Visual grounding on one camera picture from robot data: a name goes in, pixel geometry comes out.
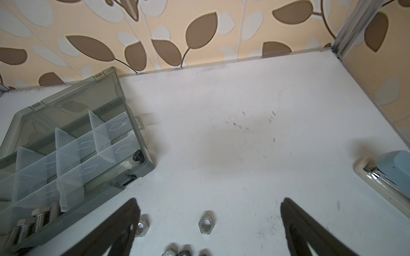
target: leaf pattern wallpaper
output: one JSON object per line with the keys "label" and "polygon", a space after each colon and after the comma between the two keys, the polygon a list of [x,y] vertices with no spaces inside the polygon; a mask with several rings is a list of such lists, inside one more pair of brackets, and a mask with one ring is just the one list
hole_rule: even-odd
{"label": "leaf pattern wallpaper", "polygon": [[410,0],[389,0],[344,62],[410,141]]}
{"label": "leaf pattern wallpaper", "polygon": [[0,82],[29,88],[110,66],[128,75],[330,46],[357,1],[3,0]]}

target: white tabletop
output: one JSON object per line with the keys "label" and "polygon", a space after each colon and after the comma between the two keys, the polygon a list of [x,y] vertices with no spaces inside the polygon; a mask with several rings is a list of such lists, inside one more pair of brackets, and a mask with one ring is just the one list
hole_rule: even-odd
{"label": "white tabletop", "polygon": [[[353,171],[360,157],[408,148],[332,52],[120,82],[156,168],[30,255],[61,254],[131,197],[150,221],[131,255],[159,256],[168,246],[193,256],[289,255],[285,197],[361,256],[408,255],[410,219]],[[56,90],[27,100],[19,94],[29,92],[4,94],[2,126]],[[216,218],[210,235],[198,228],[205,211]]]}

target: hex bolt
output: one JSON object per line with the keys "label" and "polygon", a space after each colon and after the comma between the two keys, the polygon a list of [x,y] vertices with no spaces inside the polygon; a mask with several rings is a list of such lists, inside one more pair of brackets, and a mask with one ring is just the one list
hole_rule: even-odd
{"label": "hex bolt", "polygon": [[17,222],[17,226],[20,227],[20,232],[18,233],[17,244],[28,236],[31,235],[31,227],[33,223],[36,222],[36,218],[22,219]]}
{"label": "hex bolt", "polygon": [[60,215],[60,202],[57,200],[50,205],[50,215],[48,217],[48,223],[56,220]]}
{"label": "hex bolt", "polygon": [[14,227],[9,232],[9,235],[7,236],[6,243],[4,244],[4,248],[10,248],[11,246],[16,244],[17,236],[20,231],[20,227]]}
{"label": "hex bolt", "polygon": [[132,159],[133,159],[135,162],[140,161],[141,163],[143,163],[143,162],[145,161],[144,154],[142,153],[141,150],[137,150],[137,151],[134,153],[134,155],[132,156]]}
{"label": "hex bolt", "polygon": [[34,209],[31,212],[31,216],[36,218],[36,224],[34,225],[34,233],[41,229],[46,224],[47,215],[50,212],[49,206],[43,206]]}

